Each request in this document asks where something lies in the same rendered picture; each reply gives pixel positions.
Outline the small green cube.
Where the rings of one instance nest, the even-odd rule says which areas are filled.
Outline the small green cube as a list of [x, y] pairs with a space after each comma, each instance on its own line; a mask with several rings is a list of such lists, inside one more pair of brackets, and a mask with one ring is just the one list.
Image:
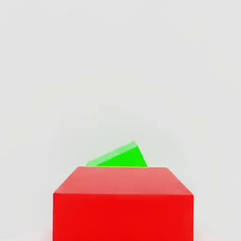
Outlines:
[[90, 167], [147, 167], [139, 146], [135, 141], [88, 161]]

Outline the small red cube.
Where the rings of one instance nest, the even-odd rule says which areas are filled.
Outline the small red cube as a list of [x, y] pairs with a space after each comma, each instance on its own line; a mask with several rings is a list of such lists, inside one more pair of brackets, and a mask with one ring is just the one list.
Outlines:
[[193, 203], [168, 168], [78, 167], [53, 194], [53, 241], [193, 241]]

